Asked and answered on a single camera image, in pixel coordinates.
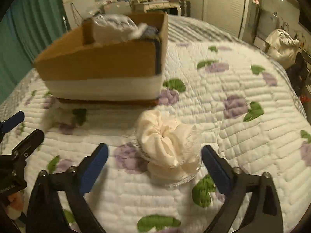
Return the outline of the left hand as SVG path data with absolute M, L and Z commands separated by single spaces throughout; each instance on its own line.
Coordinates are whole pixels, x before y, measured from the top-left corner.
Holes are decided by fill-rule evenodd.
M 24 196 L 23 193 L 17 192 L 8 196 L 10 204 L 5 208 L 6 214 L 12 220 L 16 220 L 20 217 L 24 209 Z

